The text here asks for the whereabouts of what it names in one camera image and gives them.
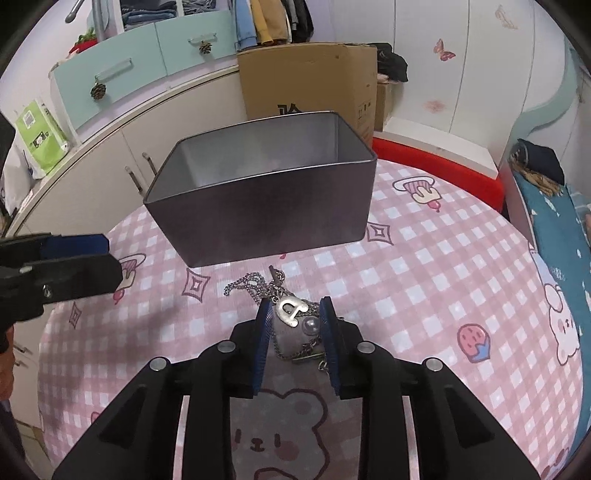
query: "hanging clothes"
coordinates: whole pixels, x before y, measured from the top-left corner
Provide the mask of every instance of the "hanging clothes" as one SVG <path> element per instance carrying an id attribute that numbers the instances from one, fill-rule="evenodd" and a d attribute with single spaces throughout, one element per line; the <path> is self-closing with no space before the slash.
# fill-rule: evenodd
<path id="1" fill-rule="evenodd" d="M 287 18 L 290 21 L 291 30 L 297 30 L 298 19 L 294 0 L 281 0 L 281 2 L 283 3 L 285 11 L 287 12 Z"/>
<path id="2" fill-rule="evenodd" d="M 261 6 L 267 31 L 275 44 L 285 43 L 289 38 L 285 24 L 285 8 L 281 0 L 258 0 Z"/>
<path id="3" fill-rule="evenodd" d="M 285 21 L 287 25 L 287 43 L 292 43 L 293 39 L 291 37 L 291 21 L 289 15 L 287 15 L 287 10 L 285 10 Z"/>
<path id="4" fill-rule="evenodd" d="M 310 41 L 314 34 L 314 24 L 306 0 L 293 0 L 297 17 L 297 28 L 291 30 L 294 43 L 305 43 Z"/>
<path id="5" fill-rule="evenodd" d="M 237 50 L 256 47 L 256 29 L 249 0 L 233 0 L 232 13 L 238 37 Z"/>
<path id="6" fill-rule="evenodd" d="M 259 0 L 251 0 L 252 19 L 255 23 L 256 37 L 260 45 L 269 45 L 273 43 L 273 37 L 269 33 L 265 15 L 262 12 Z"/>

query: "folded clothes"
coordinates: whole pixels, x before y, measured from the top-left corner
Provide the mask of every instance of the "folded clothes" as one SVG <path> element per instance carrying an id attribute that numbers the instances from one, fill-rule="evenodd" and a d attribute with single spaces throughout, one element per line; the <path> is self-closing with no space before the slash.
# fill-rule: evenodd
<path id="1" fill-rule="evenodd" d="M 175 18 L 177 13 L 175 10 L 162 10 L 162 11 L 150 11 L 150 10 L 134 10 L 132 12 L 122 15 L 123 25 L 135 24 L 141 22 L 156 22 L 158 20 L 168 20 Z"/>
<path id="2" fill-rule="evenodd" d="M 125 26 L 125 31 L 128 32 L 129 30 L 133 30 L 134 28 L 143 27 L 144 25 L 151 25 L 154 22 L 141 22 L 141 23 L 129 23 Z"/>
<path id="3" fill-rule="evenodd" d="M 154 0 L 135 0 L 133 5 L 122 4 L 121 5 L 121 13 L 126 14 L 128 12 L 132 12 L 133 10 L 175 10 L 177 9 L 176 0 L 170 0 L 167 2 L 160 3 L 159 1 Z"/>
<path id="4" fill-rule="evenodd" d="M 185 15 L 213 12 L 216 9 L 216 0 L 183 0 Z"/>

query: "red bed frame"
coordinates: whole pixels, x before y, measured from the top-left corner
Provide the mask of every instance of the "red bed frame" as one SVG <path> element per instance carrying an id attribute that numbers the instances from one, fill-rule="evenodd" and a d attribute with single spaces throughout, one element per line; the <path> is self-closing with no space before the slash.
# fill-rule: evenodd
<path id="1" fill-rule="evenodd" d="M 503 209 L 505 190 L 499 176 L 492 179 L 446 158 L 382 138 L 374 138 L 373 148 L 382 160 L 420 168 L 471 193 L 499 213 Z"/>

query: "green bag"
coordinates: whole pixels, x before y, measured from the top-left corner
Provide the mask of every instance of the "green bag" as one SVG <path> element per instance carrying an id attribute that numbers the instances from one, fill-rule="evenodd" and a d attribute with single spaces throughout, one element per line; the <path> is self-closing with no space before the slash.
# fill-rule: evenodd
<path id="1" fill-rule="evenodd" d="M 66 156 L 70 144 L 43 103 L 34 100 L 17 119 L 27 150 L 47 174 Z"/>

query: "bear print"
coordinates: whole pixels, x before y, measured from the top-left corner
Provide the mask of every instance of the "bear print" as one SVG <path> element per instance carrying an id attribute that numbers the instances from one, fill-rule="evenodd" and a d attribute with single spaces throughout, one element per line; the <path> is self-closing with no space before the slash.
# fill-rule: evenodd
<path id="1" fill-rule="evenodd" d="M 557 284 L 550 273 L 550 269 L 546 266 L 539 253 L 533 250 L 531 245 L 530 254 L 544 286 L 546 301 L 550 306 L 548 309 L 550 329 L 558 344 L 556 347 L 556 357 L 560 365 L 566 365 L 568 359 L 579 350 L 577 326 L 574 323 L 573 316 L 564 298 L 562 288 Z"/>
<path id="2" fill-rule="evenodd" d="M 232 460 L 236 480 L 317 480 L 329 464 L 318 428 L 324 399 L 312 390 L 284 395 L 261 390 L 252 400 L 230 400 Z"/>
<path id="3" fill-rule="evenodd" d="M 558 343 L 556 356 L 560 365 L 565 365 L 569 357 L 579 350 L 579 332 L 560 286 L 546 284 L 544 292 L 550 305 L 550 328 Z"/>

